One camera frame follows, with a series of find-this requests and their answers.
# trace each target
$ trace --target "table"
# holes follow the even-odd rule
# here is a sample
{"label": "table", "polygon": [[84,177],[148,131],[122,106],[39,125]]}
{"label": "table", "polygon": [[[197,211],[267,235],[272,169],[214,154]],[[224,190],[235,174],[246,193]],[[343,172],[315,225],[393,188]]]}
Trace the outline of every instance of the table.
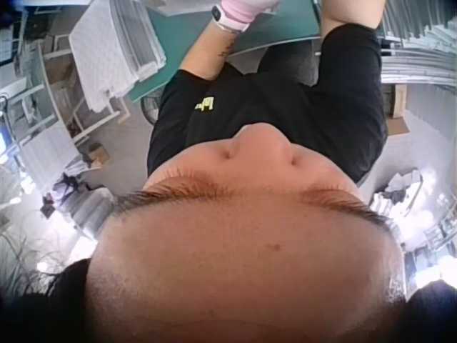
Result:
{"label": "table", "polygon": [[[165,85],[191,45],[211,20],[209,12],[164,16],[150,10],[149,16],[166,53],[166,66],[149,79],[139,82],[130,92],[139,101]],[[274,15],[262,14],[249,30],[237,39],[233,54],[266,46],[300,41],[319,34],[318,17],[312,0],[283,0]]]}

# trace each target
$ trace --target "yellow logo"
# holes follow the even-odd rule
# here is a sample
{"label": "yellow logo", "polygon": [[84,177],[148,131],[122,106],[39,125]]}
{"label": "yellow logo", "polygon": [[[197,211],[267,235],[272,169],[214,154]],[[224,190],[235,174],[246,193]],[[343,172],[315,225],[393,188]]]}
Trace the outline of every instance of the yellow logo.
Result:
{"label": "yellow logo", "polygon": [[212,111],[213,110],[213,105],[214,105],[214,98],[205,98],[200,104],[197,104],[195,106],[195,109],[199,109],[202,112],[204,111]]}

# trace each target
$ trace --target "black t-shirt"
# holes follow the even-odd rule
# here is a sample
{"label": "black t-shirt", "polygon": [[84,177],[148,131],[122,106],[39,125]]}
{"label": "black t-shirt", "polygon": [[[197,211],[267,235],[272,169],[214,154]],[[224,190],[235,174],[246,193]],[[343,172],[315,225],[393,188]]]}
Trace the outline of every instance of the black t-shirt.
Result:
{"label": "black t-shirt", "polygon": [[387,132],[374,30],[355,24],[333,30],[323,42],[319,80],[312,87],[275,73],[208,82],[178,71],[164,89],[148,172],[194,144],[232,138],[259,122],[360,181],[381,154]]}

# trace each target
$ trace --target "dark hair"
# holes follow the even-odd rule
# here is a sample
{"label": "dark hair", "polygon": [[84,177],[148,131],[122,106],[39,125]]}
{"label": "dark hair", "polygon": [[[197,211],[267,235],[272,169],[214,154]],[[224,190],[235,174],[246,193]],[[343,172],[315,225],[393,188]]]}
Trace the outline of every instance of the dark hair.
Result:
{"label": "dark hair", "polygon": [[42,294],[25,294],[10,304],[0,299],[0,332],[16,342],[90,342],[84,292],[90,259],[58,274]]}

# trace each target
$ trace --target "skin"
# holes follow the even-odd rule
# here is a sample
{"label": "skin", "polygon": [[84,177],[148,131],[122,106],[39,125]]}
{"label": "skin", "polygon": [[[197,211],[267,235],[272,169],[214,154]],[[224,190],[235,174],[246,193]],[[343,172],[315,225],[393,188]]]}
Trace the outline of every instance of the skin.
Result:
{"label": "skin", "polygon": [[[376,27],[384,1],[371,2],[377,10],[364,14],[360,1],[327,1],[323,36],[347,22]],[[215,79],[235,38],[210,24],[181,68]],[[319,206],[363,206],[333,162],[254,124],[181,152],[144,191],[208,182],[229,196],[110,219],[86,282],[100,341],[373,342],[372,332],[395,321],[400,249],[379,226]]]}

